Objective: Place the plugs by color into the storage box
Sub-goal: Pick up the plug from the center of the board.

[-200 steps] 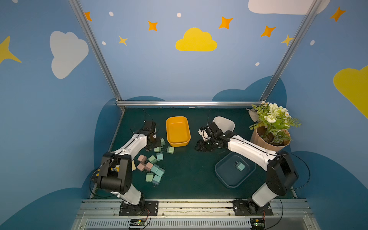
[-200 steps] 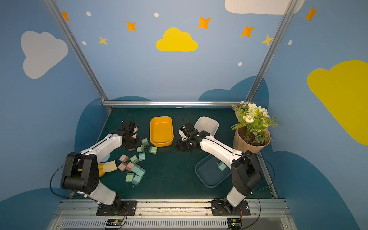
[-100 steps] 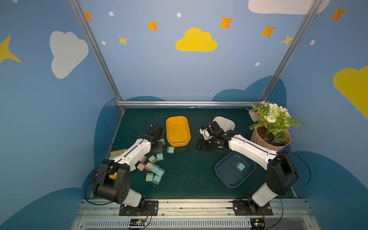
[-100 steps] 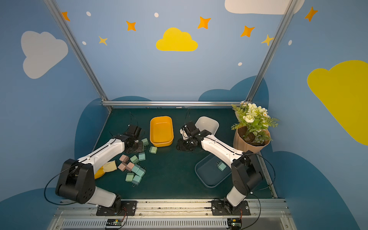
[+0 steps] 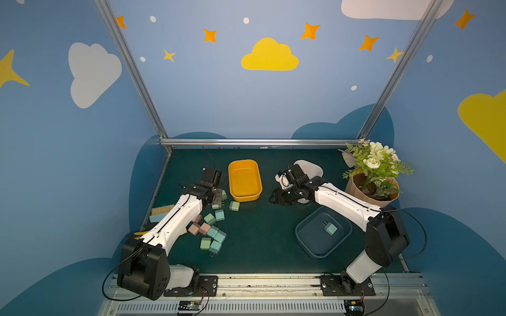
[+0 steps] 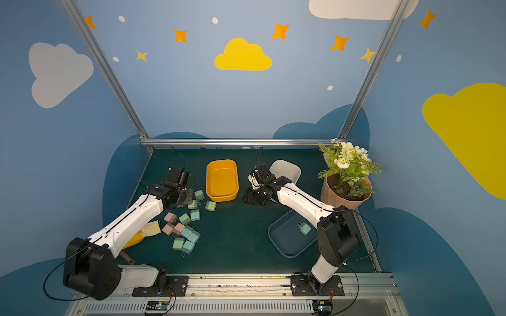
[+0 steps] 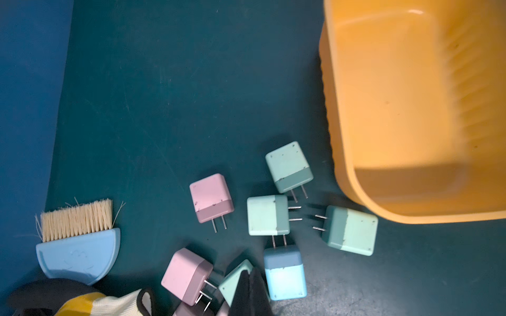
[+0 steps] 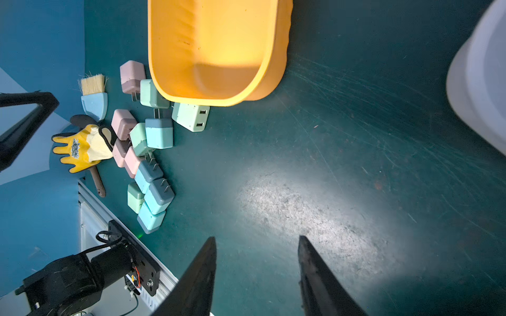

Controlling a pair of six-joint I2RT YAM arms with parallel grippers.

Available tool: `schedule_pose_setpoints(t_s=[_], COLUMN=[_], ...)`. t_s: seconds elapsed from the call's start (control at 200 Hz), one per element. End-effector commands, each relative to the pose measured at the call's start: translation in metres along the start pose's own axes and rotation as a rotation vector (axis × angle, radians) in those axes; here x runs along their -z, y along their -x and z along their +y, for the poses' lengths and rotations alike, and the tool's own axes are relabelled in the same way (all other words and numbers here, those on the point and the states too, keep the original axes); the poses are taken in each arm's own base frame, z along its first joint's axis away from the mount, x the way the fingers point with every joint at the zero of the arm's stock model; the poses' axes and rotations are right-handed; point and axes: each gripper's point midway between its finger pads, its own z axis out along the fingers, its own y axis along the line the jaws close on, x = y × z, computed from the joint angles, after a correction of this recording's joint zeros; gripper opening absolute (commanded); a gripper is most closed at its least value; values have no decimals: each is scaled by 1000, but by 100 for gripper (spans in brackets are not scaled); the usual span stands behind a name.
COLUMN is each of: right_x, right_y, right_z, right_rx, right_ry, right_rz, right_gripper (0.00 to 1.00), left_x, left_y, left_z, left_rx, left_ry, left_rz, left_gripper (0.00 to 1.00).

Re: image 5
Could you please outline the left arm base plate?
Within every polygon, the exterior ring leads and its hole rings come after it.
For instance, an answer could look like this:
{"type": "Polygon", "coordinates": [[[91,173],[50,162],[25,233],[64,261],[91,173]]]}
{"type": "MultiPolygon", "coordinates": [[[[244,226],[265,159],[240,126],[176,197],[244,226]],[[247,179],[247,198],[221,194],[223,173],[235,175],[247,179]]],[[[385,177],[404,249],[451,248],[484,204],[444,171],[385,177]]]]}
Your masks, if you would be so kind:
{"type": "Polygon", "coordinates": [[[191,280],[191,283],[184,288],[167,289],[164,297],[215,297],[218,286],[217,275],[199,275],[191,280]]]}

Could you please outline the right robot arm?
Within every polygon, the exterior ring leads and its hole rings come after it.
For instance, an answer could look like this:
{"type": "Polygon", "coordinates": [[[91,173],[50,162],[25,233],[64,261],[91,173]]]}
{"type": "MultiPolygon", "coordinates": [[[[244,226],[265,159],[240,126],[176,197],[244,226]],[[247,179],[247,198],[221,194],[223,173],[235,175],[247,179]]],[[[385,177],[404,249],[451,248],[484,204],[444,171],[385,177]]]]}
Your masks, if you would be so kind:
{"type": "Polygon", "coordinates": [[[340,274],[339,285],[347,293],[381,268],[389,267],[411,243],[398,209],[369,204],[320,176],[310,178],[298,164],[279,171],[275,180],[281,188],[273,191],[272,203],[292,205],[300,199],[315,201],[346,217],[366,233],[364,250],[340,274]]]}

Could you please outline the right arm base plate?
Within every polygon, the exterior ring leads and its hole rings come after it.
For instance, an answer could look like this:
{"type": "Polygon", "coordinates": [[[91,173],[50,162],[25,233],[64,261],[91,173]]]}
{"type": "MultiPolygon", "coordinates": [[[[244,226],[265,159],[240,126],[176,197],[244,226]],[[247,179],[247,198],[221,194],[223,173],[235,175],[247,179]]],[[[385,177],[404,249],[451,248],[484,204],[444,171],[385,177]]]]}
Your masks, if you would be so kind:
{"type": "Polygon", "coordinates": [[[355,283],[349,277],[324,273],[319,276],[320,286],[324,296],[375,296],[376,292],[371,278],[363,283],[355,283]]]}

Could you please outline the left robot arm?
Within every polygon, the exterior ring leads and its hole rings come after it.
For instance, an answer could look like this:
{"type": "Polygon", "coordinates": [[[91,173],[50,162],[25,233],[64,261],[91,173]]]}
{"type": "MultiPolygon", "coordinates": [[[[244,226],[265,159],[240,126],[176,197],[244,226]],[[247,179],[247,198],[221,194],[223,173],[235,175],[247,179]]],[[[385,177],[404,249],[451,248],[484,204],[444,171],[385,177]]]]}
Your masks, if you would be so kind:
{"type": "Polygon", "coordinates": [[[219,191],[222,172],[203,169],[202,177],[186,187],[175,206],[140,238],[129,238],[121,250],[117,286],[141,297],[157,300],[166,290],[194,289],[196,269],[170,265],[169,253],[203,209],[219,191]]]}

